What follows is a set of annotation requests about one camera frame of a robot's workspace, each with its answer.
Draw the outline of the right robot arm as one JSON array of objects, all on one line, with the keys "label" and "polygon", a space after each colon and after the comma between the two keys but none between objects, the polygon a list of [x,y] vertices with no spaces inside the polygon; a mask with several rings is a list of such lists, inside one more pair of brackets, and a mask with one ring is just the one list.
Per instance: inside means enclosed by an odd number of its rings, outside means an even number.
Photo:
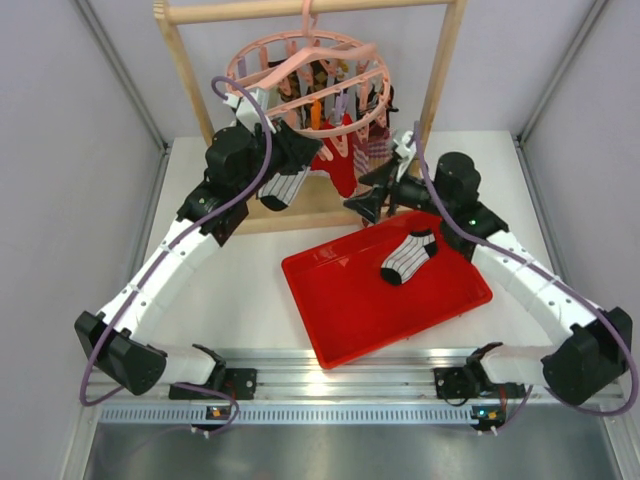
[{"label": "right robot arm", "polygon": [[383,279],[406,283],[450,247],[509,293],[549,339],[544,347],[493,342],[477,349],[467,360],[466,382],[473,393],[486,397],[502,384],[534,385],[578,407],[626,372],[637,371],[628,359],[630,316],[577,295],[538,262],[507,223],[480,202],[481,175],[468,155],[442,155],[431,182],[409,174],[408,164],[394,155],[361,177],[368,191],[344,202],[370,223],[380,220],[384,206],[440,217],[439,226],[410,233],[385,259]]}]

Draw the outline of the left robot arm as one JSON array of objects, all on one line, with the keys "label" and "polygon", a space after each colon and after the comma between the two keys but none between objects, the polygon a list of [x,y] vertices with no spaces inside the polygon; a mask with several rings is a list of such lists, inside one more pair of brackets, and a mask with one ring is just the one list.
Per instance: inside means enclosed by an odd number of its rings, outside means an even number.
[{"label": "left robot arm", "polygon": [[249,198],[274,192],[293,199],[322,146],[281,121],[268,130],[236,125],[218,131],[205,152],[202,181],[160,245],[110,302],[76,319],[74,330],[91,365],[134,395],[180,382],[205,397],[220,394],[226,374],[219,355],[197,345],[153,346],[153,332],[187,280],[246,219]]}]

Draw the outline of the pink round clip hanger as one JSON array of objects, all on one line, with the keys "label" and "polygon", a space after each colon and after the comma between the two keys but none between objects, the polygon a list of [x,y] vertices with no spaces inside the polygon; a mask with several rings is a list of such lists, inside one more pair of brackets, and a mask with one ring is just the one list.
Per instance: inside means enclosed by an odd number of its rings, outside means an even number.
[{"label": "pink round clip hanger", "polygon": [[312,3],[302,3],[298,30],[268,35],[243,47],[226,74],[266,100],[265,112],[317,136],[325,123],[366,142],[388,127],[393,88],[374,43],[316,28]]}]

